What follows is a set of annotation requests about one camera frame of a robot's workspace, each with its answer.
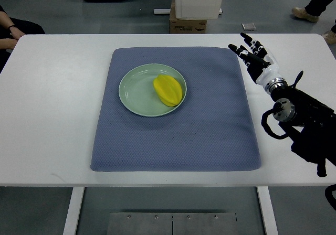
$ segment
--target person's hand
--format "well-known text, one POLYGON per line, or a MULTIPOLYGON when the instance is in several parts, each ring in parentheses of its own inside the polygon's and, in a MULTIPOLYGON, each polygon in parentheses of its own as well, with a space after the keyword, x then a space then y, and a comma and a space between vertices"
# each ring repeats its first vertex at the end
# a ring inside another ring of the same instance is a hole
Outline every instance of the person's hand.
POLYGON ((19 30, 18 28, 14 27, 14 26, 11 27, 9 30, 10 30, 10 33, 11 33, 12 37, 16 40, 19 40, 20 37, 25 35, 21 30, 19 30))
POLYGON ((0 49, 14 50, 16 44, 17 44, 16 39, 12 39, 12 38, 0 39, 0 49))

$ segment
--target ceramic plate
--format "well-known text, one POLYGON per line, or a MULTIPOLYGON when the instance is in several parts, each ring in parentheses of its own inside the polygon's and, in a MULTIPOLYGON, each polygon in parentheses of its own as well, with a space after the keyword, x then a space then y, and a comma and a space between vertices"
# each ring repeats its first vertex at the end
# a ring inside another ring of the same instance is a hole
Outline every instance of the ceramic plate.
POLYGON ((119 98, 124 106, 133 113, 146 117, 158 117, 178 108, 186 95, 187 86, 182 75, 166 65, 149 63, 129 71, 119 84, 119 98), (159 75, 174 77, 182 87, 182 100, 174 107, 161 102, 153 87, 153 80, 159 75))

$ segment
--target yellow fruit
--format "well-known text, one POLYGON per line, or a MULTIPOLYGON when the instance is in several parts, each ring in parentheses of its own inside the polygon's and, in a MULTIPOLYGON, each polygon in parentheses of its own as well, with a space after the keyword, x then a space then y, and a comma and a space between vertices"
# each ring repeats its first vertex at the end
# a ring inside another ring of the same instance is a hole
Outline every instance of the yellow fruit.
POLYGON ((176 106, 182 100, 180 83, 169 75, 158 75, 153 80, 153 86, 160 100, 167 106, 176 106))

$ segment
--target gray cushion mat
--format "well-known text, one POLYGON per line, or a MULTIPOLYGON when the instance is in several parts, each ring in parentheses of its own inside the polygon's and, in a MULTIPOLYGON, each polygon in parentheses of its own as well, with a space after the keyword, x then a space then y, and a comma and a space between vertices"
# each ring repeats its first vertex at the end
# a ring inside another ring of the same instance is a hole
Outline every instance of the gray cushion mat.
POLYGON ((91 169, 94 171, 234 171, 261 166, 237 56, 214 47, 122 48, 107 77, 91 169), (187 95, 161 117, 142 117, 121 103, 123 76, 147 63, 179 71, 187 95))

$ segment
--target small object on floor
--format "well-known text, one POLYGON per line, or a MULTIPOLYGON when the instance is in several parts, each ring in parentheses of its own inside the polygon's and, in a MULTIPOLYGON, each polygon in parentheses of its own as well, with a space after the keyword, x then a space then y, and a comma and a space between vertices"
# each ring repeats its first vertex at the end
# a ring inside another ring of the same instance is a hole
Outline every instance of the small object on floor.
POLYGON ((245 31, 253 31, 253 30, 257 30, 256 26, 254 25, 254 23, 247 23, 247 24, 241 24, 243 29, 245 31))
POLYGON ((312 16, 309 15, 306 11, 305 8, 298 8, 298 7, 294 7, 292 9, 292 13, 293 15, 295 15, 297 18, 301 18, 301 19, 305 19, 307 21, 310 21, 312 23, 317 23, 319 20, 318 16, 312 16))
POLYGON ((170 8, 155 8, 154 15, 169 15, 170 8))
POLYGON ((332 45, 336 43, 336 34, 332 32, 331 30, 323 33, 322 37, 325 39, 328 45, 332 45))

